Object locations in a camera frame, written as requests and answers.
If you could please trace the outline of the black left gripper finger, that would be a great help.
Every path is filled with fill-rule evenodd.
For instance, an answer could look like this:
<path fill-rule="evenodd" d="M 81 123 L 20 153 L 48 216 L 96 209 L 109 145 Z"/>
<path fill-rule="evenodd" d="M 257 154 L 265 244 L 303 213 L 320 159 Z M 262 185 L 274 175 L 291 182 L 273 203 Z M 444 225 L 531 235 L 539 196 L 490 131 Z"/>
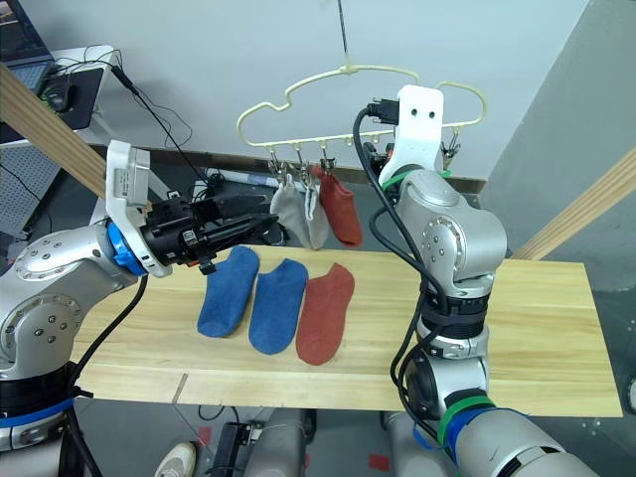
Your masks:
<path fill-rule="evenodd" d="M 223 250 L 258 239 L 277 221 L 278 215 L 272 214 L 247 214 L 226 220 L 198 216 L 202 244 L 207 250 Z"/>
<path fill-rule="evenodd" d="M 193 202 L 192 211 L 199 222 L 215 222 L 262 213 L 267 205 L 267 197 L 262 194 L 222 195 Z"/>

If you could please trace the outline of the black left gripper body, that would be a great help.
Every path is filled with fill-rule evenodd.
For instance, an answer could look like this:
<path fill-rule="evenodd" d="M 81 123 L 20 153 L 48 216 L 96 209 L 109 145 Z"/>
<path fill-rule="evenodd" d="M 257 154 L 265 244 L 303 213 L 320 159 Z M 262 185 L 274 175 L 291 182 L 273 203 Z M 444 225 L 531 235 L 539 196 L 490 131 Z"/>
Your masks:
<path fill-rule="evenodd" d="M 164 265 L 197 265 L 203 275 L 216 271 L 212 232 L 208 224 L 218 218 L 213 198 L 192 202 L 178 191 L 155 203 L 146 216 L 142 235 L 154 256 Z"/>

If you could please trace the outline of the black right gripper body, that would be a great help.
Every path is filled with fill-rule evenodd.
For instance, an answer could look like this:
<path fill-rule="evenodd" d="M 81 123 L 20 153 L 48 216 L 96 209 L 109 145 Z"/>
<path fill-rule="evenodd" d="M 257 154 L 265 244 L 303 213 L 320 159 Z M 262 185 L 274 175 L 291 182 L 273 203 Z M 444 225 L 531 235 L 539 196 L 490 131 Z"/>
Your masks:
<path fill-rule="evenodd" d="M 393 156 L 395 144 L 389 142 L 384 150 L 378 150 L 372 142 L 363 144 L 366 163 L 373 172 L 381 172 Z"/>

